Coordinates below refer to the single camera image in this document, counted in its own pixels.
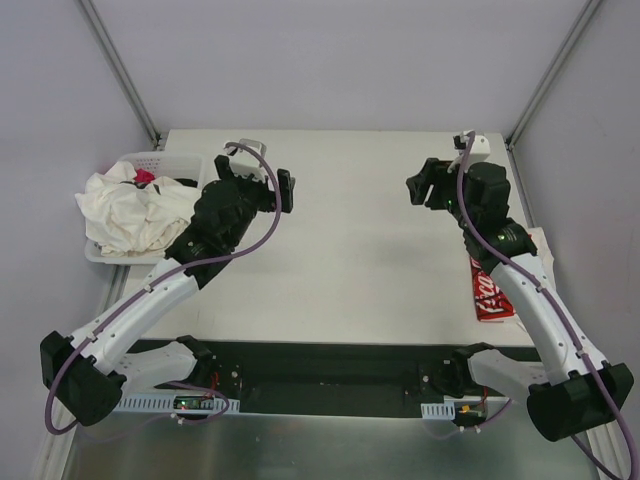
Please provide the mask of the white plastic laundry basket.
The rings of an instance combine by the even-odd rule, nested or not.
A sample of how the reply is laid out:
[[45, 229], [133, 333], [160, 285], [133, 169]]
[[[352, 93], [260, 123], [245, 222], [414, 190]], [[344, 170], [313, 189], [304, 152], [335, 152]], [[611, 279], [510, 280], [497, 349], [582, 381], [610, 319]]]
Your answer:
[[[164, 151], [138, 152], [126, 154], [119, 160], [129, 160], [135, 167], [147, 168], [158, 175], [167, 175], [177, 179], [186, 179], [190, 186], [195, 185], [200, 189], [200, 191], [206, 183], [207, 170], [209, 167], [209, 160], [206, 157], [193, 153], [171, 153]], [[99, 254], [97, 246], [88, 239], [85, 246], [85, 257], [93, 263], [111, 265], [154, 264], [161, 258], [104, 258]]]

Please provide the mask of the right aluminium frame post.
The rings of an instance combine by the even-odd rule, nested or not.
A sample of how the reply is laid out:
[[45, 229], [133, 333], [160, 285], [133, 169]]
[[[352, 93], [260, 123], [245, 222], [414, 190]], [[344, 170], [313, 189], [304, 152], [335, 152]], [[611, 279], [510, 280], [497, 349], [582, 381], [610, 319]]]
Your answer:
[[534, 119], [537, 111], [541, 108], [554, 83], [559, 79], [604, 4], [605, 1], [603, 0], [588, 0], [582, 5], [567, 34], [564, 36], [550, 63], [536, 84], [524, 109], [510, 133], [507, 135], [505, 144], [508, 151], [514, 149], [525, 133], [527, 127]]

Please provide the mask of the white t-shirt pile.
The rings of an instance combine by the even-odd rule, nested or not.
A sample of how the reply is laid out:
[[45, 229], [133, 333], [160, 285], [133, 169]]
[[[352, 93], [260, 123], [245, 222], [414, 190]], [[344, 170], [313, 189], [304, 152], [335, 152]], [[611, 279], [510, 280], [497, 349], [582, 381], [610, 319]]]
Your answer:
[[135, 183], [137, 168], [117, 161], [106, 173], [93, 174], [75, 195], [85, 219], [85, 234], [104, 258], [161, 257], [189, 226], [201, 191], [186, 179], [155, 175]]

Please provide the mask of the left aluminium frame post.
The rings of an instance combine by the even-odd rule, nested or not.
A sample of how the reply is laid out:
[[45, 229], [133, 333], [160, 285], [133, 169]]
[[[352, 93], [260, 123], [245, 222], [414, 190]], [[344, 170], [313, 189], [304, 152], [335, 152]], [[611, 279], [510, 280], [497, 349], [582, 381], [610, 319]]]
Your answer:
[[127, 101], [134, 117], [141, 126], [153, 148], [157, 148], [162, 139], [161, 131], [144, 104], [144, 101], [115, 45], [106, 23], [102, 19], [94, 1], [78, 0], [75, 4], [84, 18], [101, 54], [108, 65], [116, 83]]

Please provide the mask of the aluminium frame post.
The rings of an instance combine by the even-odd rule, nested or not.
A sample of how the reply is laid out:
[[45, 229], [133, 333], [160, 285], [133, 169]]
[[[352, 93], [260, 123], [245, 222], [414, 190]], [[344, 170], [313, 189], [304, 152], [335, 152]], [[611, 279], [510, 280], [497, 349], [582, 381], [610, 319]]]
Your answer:
[[536, 84], [524, 109], [510, 133], [507, 135], [505, 144], [508, 151], [514, 149], [525, 133], [527, 127], [534, 119], [537, 111], [541, 108], [554, 83], [559, 79], [604, 4], [605, 1], [603, 0], [588, 0], [582, 5], [567, 34], [564, 36], [550, 63]]
[[94, 1], [78, 0], [75, 4], [84, 18], [101, 54], [108, 65], [116, 83], [127, 101], [134, 117], [141, 126], [153, 148], [157, 148], [162, 139], [161, 131], [144, 104], [144, 101], [115, 45], [106, 23], [102, 19]]

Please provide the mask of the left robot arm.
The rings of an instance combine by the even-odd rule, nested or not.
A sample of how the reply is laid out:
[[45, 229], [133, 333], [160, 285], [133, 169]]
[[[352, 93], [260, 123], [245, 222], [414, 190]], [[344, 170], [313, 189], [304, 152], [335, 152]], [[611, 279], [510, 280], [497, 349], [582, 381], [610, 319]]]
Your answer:
[[48, 390], [45, 426], [61, 403], [74, 425], [104, 420], [129, 393], [161, 385], [206, 390], [214, 355], [190, 335], [140, 353], [131, 347], [163, 316], [202, 290], [234, 259], [249, 255], [275, 233], [293, 209], [295, 179], [272, 169], [263, 155], [231, 142], [214, 160], [217, 179], [194, 203], [186, 229], [166, 249], [145, 283], [85, 326], [40, 343], [42, 381]]

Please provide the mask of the pink t-shirt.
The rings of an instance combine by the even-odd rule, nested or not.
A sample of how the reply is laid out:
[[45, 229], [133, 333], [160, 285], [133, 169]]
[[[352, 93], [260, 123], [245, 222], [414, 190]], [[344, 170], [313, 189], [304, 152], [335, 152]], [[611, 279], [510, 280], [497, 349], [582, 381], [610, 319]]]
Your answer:
[[135, 183], [148, 184], [155, 180], [155, 175], [144, 169], [136, 169]]

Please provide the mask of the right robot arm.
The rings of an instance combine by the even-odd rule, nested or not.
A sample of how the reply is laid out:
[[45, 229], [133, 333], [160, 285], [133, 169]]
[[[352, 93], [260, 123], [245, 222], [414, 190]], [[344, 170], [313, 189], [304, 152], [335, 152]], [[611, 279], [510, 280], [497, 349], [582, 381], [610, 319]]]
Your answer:
[[552, 442], [615, 421], [633, 375], [593, 345], [546, 279], [529, 233], [509, 216], [505, 168], [479, 163], [461, 173], [449, 161], [429, 158], [406, 185], [412, 204], [455, 218], [468, 254], [513, 305], [541, 361], [530, 367], [476, 343], [454, 351], [433, 374], [433, 387], [455, 398], [481, 387], [495, 390], [525, 405]]

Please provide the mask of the white red-print t-shirt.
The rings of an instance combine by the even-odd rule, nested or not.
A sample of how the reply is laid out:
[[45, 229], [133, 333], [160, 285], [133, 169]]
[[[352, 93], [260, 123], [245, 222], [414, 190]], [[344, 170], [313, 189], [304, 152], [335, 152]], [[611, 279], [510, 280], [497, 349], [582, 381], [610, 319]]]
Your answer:
[[[541, 227], [527, 228], [529, 237], [537, 247], [543, 271], [553, 287], [556, 287], [554, 274], [554, 256]], [[524, 328], [516, 309], [505, 293], [486, 274], [478, 261], [469, 257], [471, 285], [477, 320], [481, 323], [516, 323]]]

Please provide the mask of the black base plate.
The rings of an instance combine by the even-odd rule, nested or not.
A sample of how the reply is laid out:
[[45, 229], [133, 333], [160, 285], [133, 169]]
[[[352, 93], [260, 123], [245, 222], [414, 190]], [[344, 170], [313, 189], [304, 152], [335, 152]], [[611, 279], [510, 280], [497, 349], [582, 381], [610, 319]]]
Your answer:
[[243, 413], [418, 418], [438, 401], [434, 375], [451, 345], [208, 341], [212, 358], [185, 383], [215, 386]]

